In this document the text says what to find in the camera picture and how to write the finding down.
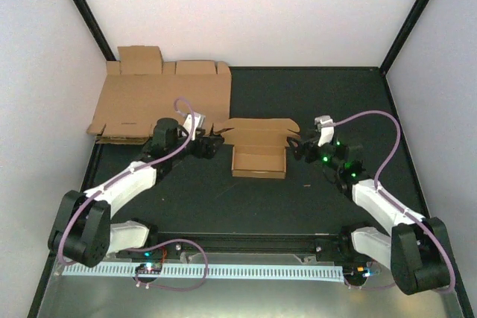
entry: white wall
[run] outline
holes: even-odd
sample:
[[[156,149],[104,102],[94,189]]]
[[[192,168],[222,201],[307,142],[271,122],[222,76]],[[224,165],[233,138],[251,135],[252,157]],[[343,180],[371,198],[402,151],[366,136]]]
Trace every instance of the white wall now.
[[[87,0],[111,47],[233,66],[379,66],[414,0]]]
[[[86,169],[105,65],[71,0],[1,0],[0,30],[0,317],[26,317]]]
[[[388,74],[430,211],[477,310],[477,0],[431,0]]]

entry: black post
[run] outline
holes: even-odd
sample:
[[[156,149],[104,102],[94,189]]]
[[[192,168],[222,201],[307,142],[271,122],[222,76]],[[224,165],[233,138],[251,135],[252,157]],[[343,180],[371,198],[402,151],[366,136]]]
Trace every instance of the black post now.
[[[91,9],[89,9],[88,3],[86,3],[86,0],[73,0],[73,2],[76,4],[76,7],[80,11],[81,16],[84,19],[84,22],[86,23],[86,26],[88,27],[89,31],[91,31],[91,34],[96,40],[96,43],[98,43],[99,48],[103,52],[104,58],[107,61],[116,61],[116,58],[111,51],[111,47],[106,41],[106,38],[103,35],[103,32],[99,28],[98,23],[96,22],[96,19],[94,15],[92,14]]]
[[[405,41],[407,40],[412,29],[419,20],[420,15],[423,13],[424,8],[426,7],[429,0],[416,0],[414,5],[411,8],[411,11],[408,14],[408,17],[405,19],[404,24],[402,24],[401,30],[396,36],[396,39],[393,42],[393,45],[388,51],[385,60],[382,62],[381,67],[379,68],[380,72],[383,75],[386,75],[393,65],[393,62],[397,58],[398,53],[401,51],[401,48],[404,46]]]

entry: white linear rail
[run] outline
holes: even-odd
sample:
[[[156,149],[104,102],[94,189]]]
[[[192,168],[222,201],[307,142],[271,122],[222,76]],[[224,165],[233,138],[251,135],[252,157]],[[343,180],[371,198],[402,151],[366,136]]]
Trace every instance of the white linear rail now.
[[[65,267],[63,276],[133,277],[140,263],[101,262],[93,268],[74,264]],[[159,274],[140,274],[145,278],[199,279],[203,264],[164,264]],[[289,281],[326,281],[343,283],[341,266],[289,266],[252,264],[210,264],[208,279],[280,279]]]

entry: black work surface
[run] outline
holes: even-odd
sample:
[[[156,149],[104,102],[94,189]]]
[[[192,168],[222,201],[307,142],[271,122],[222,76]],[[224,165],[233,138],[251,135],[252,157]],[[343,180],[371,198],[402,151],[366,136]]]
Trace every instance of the black work surface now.
[[[367,109],[393,113],[385,79],[377,69],[236,68],[232,74],[230,117],[292,118],[305,130],[318,115],[339,121]],[[378,115],[344,124],[335,133],[361,141],[364,166],[372,175],[396,136],[393,123]],[[223,146],[211,160],[176,162],[161,183],[127,204],[114,221],[139,218],[161,232],[179,233],[337,233],[344,225],[362,221],[379,227],[326,180],[320,163],[297,162],[288,153],[285,179],[234,178],[231,149]],[[93,185],[123,170],[140,150],[134,145],[104,145]],[[380,181],[411,209],[426,212],[403,144]]]

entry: cardboard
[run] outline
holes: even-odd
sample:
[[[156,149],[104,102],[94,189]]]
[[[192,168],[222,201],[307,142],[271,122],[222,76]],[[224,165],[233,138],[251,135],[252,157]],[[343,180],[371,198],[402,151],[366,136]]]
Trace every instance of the cardboard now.
[[[286,137],[300,137],[298,124],[289,118],[231,118],[214,131],[233,145],[234,177],[285,179]]]
[[[232,76],[226,63],[163,62],[157,46],[119,47],[121,61],[108,61],[95,115],[87,132],[98,143],[144,144],[160,118],[183,118],[174,111],[178,97],[206,116],[203,128],[230,117]],[[180,104],[188,112],[185,104]]]

